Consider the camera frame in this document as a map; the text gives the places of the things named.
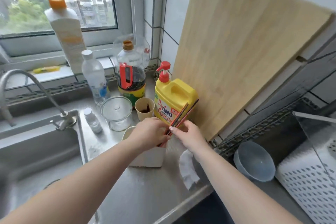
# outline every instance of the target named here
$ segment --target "kitchen counter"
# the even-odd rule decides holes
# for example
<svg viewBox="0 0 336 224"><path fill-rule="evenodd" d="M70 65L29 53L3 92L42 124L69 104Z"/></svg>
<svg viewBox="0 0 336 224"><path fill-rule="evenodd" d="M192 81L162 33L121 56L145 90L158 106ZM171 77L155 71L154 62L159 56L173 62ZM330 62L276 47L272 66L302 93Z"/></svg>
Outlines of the kitchen counter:
<svg viewBox="0 0 336 224"><path fill-rule="evenodd" d="M111 95L119 95L116 87ZM146 79L145 96L154 98L155 82ZM92 98L85 98L61 106L65 111L78 110L81 120L84 151L88 161L110 149L122 139L124 131L111 131ZM98 117L103 132L95 135L87 124L83 110L91 107ZM32 114L16 117L17 126L33 123L59 114L53 107ZM132 113L133 124L139 120ZM0 131L11 129L6 121L0 122ZM161 168L128 167L98 209L99 223L172 223L207 197L213 188L199 163L194 162L200 181L187 190L179 172L179 157L185 150L182 143L172 137Z"/></svg>

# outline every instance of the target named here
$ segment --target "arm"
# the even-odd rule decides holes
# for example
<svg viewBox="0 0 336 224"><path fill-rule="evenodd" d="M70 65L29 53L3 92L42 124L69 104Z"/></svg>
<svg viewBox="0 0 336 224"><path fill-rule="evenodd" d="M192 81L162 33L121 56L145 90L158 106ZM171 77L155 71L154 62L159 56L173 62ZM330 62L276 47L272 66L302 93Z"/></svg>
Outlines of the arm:
<svg viewBox="0 0 336 224"><path fill-rule="evenodd" d="M302 224L216 154L196 125L190 121L184 124L186 133L172 127L170 130L194 154L236 224Z"/></svg>
<svg viewBox="0 0 336 224"><path fill-rule="evenodd" d="M50 185L0 224L87 224L132 160L169 138L161 129L166 127L157 118L138 123L125 141Z"/></svg>

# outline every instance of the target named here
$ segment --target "brown liquid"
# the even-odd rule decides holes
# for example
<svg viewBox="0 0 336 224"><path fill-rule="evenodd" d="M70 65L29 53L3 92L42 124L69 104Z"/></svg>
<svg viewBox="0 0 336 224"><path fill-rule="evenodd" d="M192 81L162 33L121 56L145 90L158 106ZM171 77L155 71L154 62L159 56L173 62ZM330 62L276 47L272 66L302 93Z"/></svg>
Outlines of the brown liquid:
<svg viewBox="0 0 336 224"><path fill-rule="evenodd" d="M149 103L147 102L147 108L146 109L144 109L142 111L139 111L139 112L141 112L141 113L148 113L148 112L150 112Z"/></svg>

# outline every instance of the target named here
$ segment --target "bamboo cutting board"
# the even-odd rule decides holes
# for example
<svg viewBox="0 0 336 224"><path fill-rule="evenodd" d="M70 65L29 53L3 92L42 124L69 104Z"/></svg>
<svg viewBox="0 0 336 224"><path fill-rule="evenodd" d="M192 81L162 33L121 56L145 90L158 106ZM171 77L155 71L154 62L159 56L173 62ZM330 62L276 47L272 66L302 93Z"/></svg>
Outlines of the bamboo cutting board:
<svg viewBox="0 0 336 224"><path fill-rule="evenodd" d="M190 0L173 78L197 90L192 118L205 138L295 59L331 14L304 0Z"/></svg>

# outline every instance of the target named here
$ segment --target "white plastic bottle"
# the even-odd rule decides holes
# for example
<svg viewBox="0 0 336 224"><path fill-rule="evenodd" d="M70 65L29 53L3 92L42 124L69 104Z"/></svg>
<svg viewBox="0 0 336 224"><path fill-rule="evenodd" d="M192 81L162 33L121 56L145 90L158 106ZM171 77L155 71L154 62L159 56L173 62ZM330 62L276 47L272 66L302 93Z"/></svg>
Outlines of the white plastic bottle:
<svg viewBox="0 0 336 224"><path fill-rule="evenodd" d="M82 51L82 56L84 59L82 64L84 77L91 88L94 101L97 105L101 105L110 96L103 66L93 57L90 50Z"/></svg>
<svg viewBox="0 0 336 224"><path fill-rule="evenodd" d="M103 130L101 124L99 123L99 120L97 119L95 114L92 112L91 108L88 107L84 109L84 116L85 116L86 122L88 123L88 125L90 126L90 128L92 129L94 133L100 133Z"/></svg>
<svg viewBox="0 0 336 224"><path fill-rule="evenodd" d="M83 58L81 52L86 49L81 23L76 12L64 0L48 0L50 7L44 11L52 29L61 43L65 57L75 74L82 73Z"/></svg>

